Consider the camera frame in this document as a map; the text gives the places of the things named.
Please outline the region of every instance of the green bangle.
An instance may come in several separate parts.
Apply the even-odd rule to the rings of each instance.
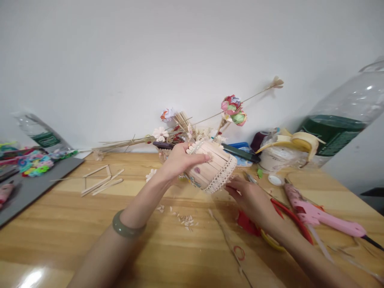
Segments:
[[[147,225],[145,224],[143,227],[138,228],[138,229],[133,229],[133,228],[129,228],[129,227],[125,226],[120,221],[120,214],[123,211],[124,210],[120,210],[114,216],[114,218],[112,220],[113,229],[117,232],[117,234],[119,234],[120,236],[123,236],[125,238],[135,238],[135,237],[140,236],[144,232]]]

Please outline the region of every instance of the glue gun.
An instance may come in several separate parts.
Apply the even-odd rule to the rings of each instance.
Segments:
[[[363,238],[375,247],[384,251],[384,248],[380,244],[376,243],[366,235],[367,231],[360,224],[339,219],[316,208],[314,205],[304,200],[299,190],[290,184],[287,179],[285,179],[284,190],[291,205],[296,210],[297,216],[304,224],[313,226],[320,225],[320,223],[326,224],[347,235]]]

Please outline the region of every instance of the artificial flower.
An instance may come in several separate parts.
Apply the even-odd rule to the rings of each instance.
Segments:
[[[238,113],[241,109],[240,98],[232,95],[224,98],[221,103],[221,109],[228,115],[234,115]]]
[[[156,172],[157,172],[157,169],[151,169],[150,174],[145,176],[145,178],[147,178],[147,180],[145,181],[148,182],[154,176],[154,174],[156,174]]]
[[[245,122],[247,121],[247,114],[241,110],[239,113],[235,115],[231,115],[231,118],[237,126],[243,126]]]
[[[226,114],[225,112],[221,112],[221,117],[226,120],[226,122],[232,122],[232,118],[230,115]]]
[[[92,150],[92,154],[93,154],[93,158],[96,160],[96,161],[101,161],[103,160],[104,158],[104,153],[101,151],[101,150],[98,150],[98,149],[95,149],[95,150]]]
[[[279,79],[279,76],[275,76],[272,81],[272,87],[273,88],[283,88],[284,81]]]
[[[175,112],[172,110],[172,108],[166,109],[161,114],[160,119],[162,120],[162,122],[170,122],[172,121],[174,116],[175,116]]]
[[[165,137],[168,137],[169,134],[164,129],[164,127],[159,127],[158,129],[154,130],[154,132],[152,133],[152,136],[154,136],[154,138],[156,138],[156,141],[164,142],[165,141]]]
[[[188,131],[187,131],[188,139],[191,140],[193,136],[193,130],[191,124],[188,123]]]

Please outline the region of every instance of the popsicle stick container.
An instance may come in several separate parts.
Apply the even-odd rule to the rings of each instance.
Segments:
[[[186,152],[210,156],[208,162],[193,166],[185,172],[192,185],[209,194],[218,191],[228,182],[237,165],[236,158],[224,152],[215,142],[197,141]]]

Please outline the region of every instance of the plastic bottle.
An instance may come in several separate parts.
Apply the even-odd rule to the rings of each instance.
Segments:
[[[58,139],[53,132],[42,126],[27,113],[13,112],[11,115],[18,121],[20,129],[48,153],[52,153],[57,149],[67,150],[60,139]]]
[[[323,166],[384,111],[384,60],[360,73],[318,102],[300,131],[326,142],[313,164]]]

